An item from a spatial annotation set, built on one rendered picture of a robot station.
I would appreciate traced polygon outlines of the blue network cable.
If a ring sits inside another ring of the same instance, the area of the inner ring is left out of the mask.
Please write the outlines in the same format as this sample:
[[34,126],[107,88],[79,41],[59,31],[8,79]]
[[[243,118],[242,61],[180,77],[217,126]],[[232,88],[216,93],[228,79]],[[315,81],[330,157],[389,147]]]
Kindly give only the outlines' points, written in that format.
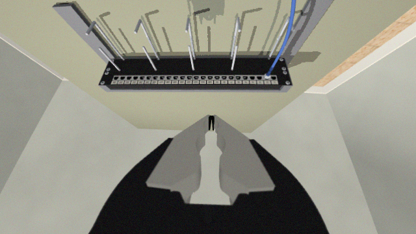
[[274,66],[276,65],[279,57],[281,56],[281,54],[282,54],[282,52],[283,52],[283,50],[285,48],[285,45],[287,43],[287,40],[289,38],[289,35],[290,35],[290,32],[291,32],[291,28],[292,28],[292,25],[293,25],[295,7],[296,7],[296,0],[292,0],[292,2],[291,2],[291,15],[290,15],[290,19],[289,19],[289,25],[288,25],[287,33],[286,33],[285,39],[283,41],[282,47],[281,47],[281,49],[280,49],[280,51],[279,51],[279,53],[278,53],[275,61],[273,62],[273,64],[271,65],[271,67],[269,69],[270,71],[272,71],[274,69]]

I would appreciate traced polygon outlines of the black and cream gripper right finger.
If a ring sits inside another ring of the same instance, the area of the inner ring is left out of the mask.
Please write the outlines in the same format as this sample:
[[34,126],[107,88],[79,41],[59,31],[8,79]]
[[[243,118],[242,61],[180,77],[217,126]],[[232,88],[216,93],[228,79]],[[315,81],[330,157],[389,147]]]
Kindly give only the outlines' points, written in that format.
[[329,234],[313,200],[293,174],[254,139],[212,116],[219,162],[220,189],[233,205],[246,193],[251,205],[280,215],[303,234]]

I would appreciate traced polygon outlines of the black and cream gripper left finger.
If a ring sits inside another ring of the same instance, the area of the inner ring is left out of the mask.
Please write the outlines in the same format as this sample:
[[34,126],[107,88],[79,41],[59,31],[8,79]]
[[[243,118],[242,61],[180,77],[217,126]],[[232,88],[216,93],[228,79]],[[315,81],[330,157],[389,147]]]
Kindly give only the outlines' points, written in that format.
[[202,176],[200,151],[211,129],[207,115],[161,145],[138,162],[117,184],[88,234],[108,234],[135,212],[167,203],[171,191],[190,203]]

